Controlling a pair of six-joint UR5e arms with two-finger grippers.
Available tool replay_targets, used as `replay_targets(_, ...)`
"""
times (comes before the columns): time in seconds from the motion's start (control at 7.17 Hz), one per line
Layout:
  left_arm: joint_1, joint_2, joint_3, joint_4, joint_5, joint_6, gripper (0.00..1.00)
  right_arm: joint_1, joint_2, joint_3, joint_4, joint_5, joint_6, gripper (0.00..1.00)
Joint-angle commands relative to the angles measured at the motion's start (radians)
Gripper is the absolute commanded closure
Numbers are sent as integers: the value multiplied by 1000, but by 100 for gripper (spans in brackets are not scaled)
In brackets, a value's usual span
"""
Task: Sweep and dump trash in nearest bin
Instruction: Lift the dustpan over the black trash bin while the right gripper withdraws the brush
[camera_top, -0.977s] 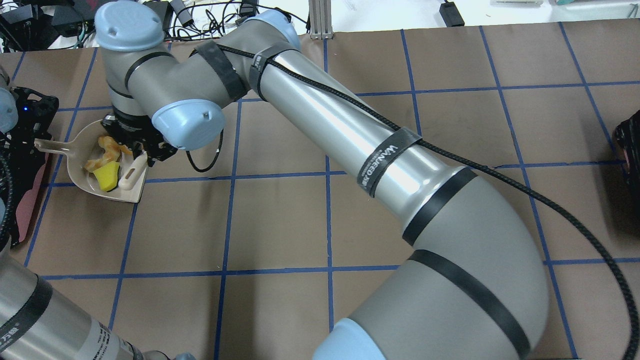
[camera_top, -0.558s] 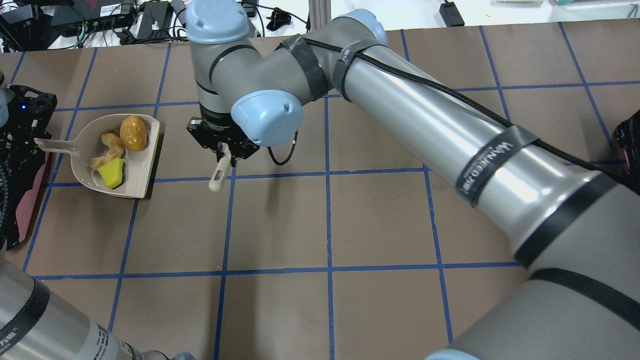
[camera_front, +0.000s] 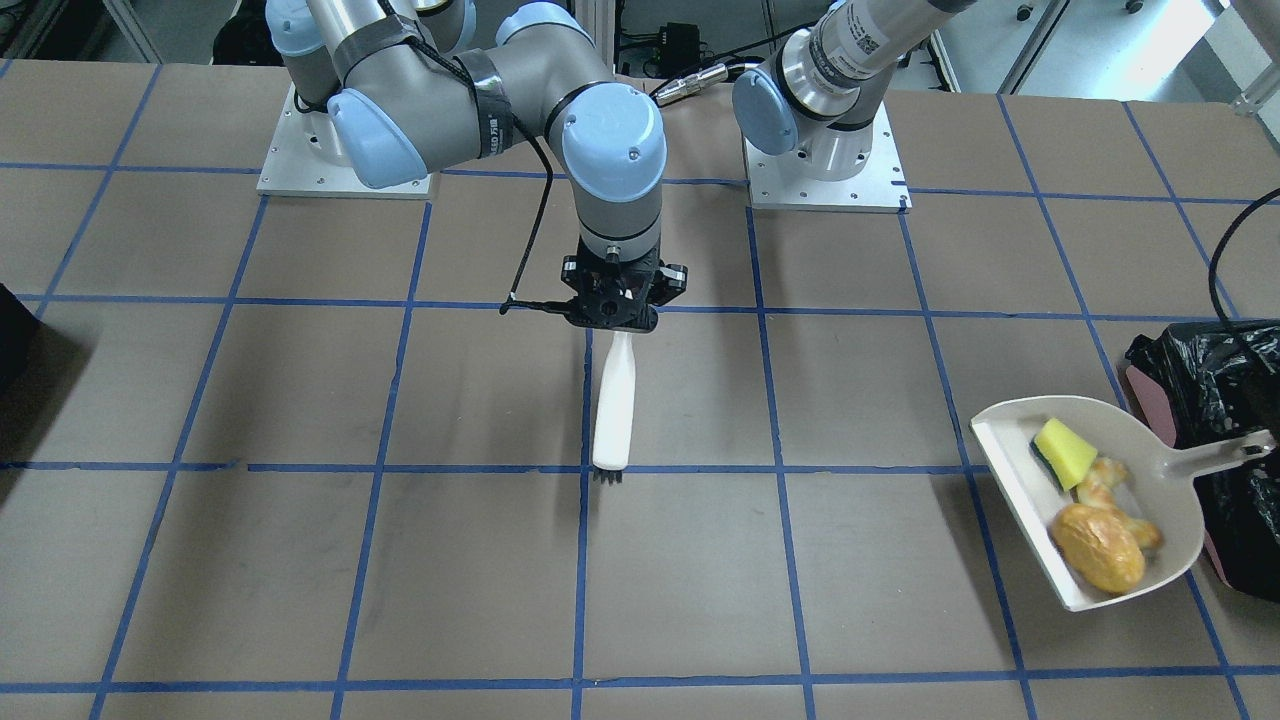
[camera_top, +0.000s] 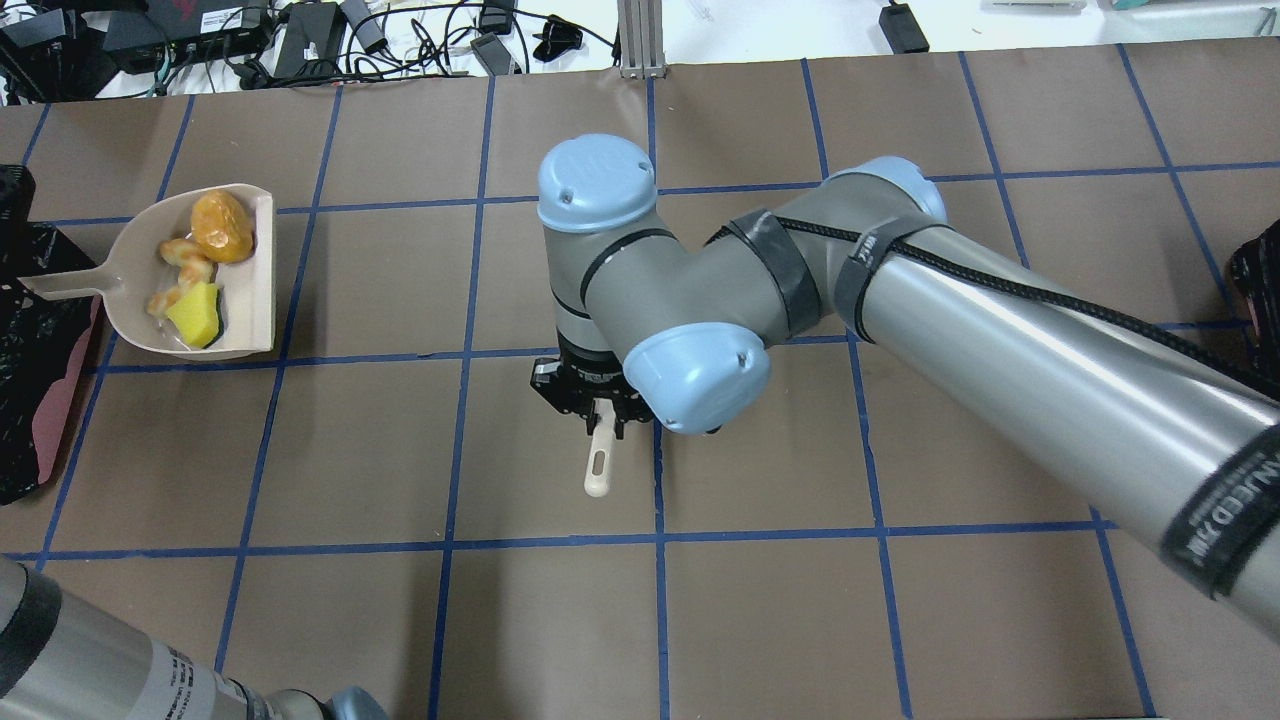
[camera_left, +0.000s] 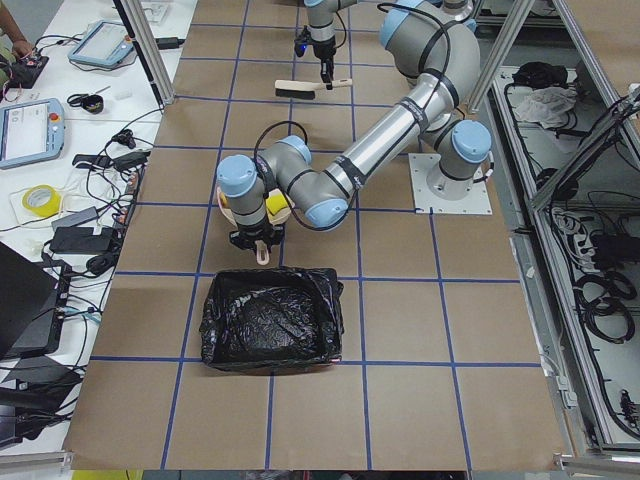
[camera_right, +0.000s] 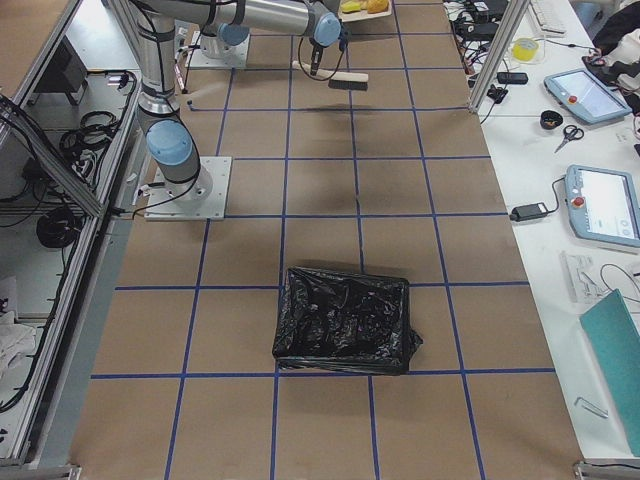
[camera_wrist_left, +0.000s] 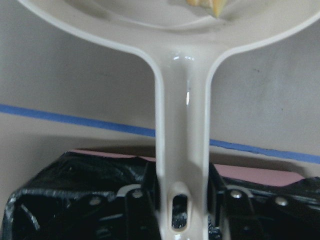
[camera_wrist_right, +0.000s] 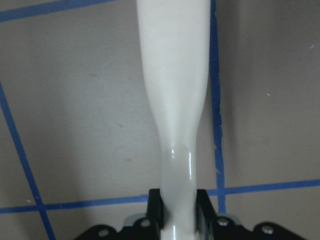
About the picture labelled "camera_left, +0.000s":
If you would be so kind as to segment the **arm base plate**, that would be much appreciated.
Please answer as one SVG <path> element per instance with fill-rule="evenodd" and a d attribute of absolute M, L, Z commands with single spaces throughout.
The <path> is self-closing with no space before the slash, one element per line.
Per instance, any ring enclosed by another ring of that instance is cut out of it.
<path fill-rule="evenodd" d="M 409 170 L 414 210 L 418 214 L 492 215 L 488 189 L 481 166 L 474 177 L 463 181 L 445 176 L 439 154 L 412 153 Z"/>

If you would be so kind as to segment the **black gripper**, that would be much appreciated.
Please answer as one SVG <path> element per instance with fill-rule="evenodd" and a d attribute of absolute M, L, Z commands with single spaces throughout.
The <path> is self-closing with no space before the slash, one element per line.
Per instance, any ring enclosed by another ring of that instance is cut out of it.
<path fill-rule="evenodd" d="M 262 241 L 268 250 L 274 245 L 279 245 L 284 238 L 283 225 L 260 226 L 256 228 L 241 228 L 229 233 L 229 241 L 241 250 L 251 250 L 257 252 L 257 242 Z"/>
<path fill-rule="evenodd" d="M 316 42 L 314 44 L 314 55 L 320 60 L 320 77 L 327 90 L 333 89 L 335 54 L 334 42 Z"/>

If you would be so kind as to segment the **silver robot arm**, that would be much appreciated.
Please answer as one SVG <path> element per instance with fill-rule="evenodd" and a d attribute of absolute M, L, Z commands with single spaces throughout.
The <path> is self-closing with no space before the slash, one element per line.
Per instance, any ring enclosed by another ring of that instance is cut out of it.
<path fill-rule="evenodd" d="M 484 125 L 462 120 L 455 112 L 479 78 L 480 50 L 471 11 L 469 1 L 391 5 L 380 43 L 413 88 L 324 170 L 312 168 L 305 140 L 295 135 L 251 157 L 223 159 L 217 168 L 218 186 L 237 226 L 230 242 L 256 254 L 281 242 L 283 228 L 270 222 L 266 208 L 274 189 L 304 213 L 309 229 L 337 227 L 367 180 L 418 138 L 441 156 L 431 190 L 446 199 L 463 198 L 492 144 Z"/>
<path fill-rule="evenodd" d="M 298 58 L 305 54 L 308 46 L 321 62 L 320 76 L 328 90 L 333 89 L 334 57 L 336 38 L 334 16 L 340 10 L 358 3 L 358 0 L 305 1 L 308 24 L 294 40 L 294 52 Z"/>

